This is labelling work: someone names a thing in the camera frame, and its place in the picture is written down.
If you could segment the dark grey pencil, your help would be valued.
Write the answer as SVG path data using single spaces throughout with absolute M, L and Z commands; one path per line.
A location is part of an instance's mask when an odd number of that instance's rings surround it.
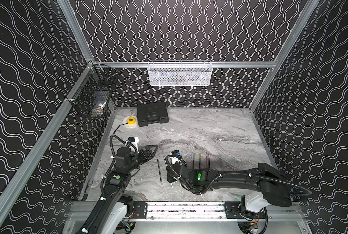
M 162 174 L 161 174 L 161 168 L 160 168 L 159 159 L 157 159 L 157 166 L 158 166 L 158 173 L 159 173 L 160 185 L 163 186 Z

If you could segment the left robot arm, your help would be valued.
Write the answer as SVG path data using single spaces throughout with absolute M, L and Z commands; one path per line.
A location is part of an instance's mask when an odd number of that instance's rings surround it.
M 120 222 L 134 214 L 132 197 L 123 193 L 133 177 L 132 171 L 152 160 L 158 150 L 158 145 L 138 149 L 130 140 L 124 141 L 114 134 L 109 142 L 112 164 L 101 180 L 101 195 L 78 234 L 112 234 Z

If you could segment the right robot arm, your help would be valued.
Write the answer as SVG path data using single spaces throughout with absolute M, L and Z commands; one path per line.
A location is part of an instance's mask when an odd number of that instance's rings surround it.
M 305 197 L 312 192 L 287 181 L 280 172 L 266 163 L 244 171 L 218 171 L 212 169 L 191 170 L 176 162 L 166 167 L 169 182 L 179 181 L 181 186 L 195 194 L 204 195 L 210 190 L 245 189 L 251 193 L 243 195 L 238 212 L 251 219 L 269 205 L 290 207 L 291 197 Z

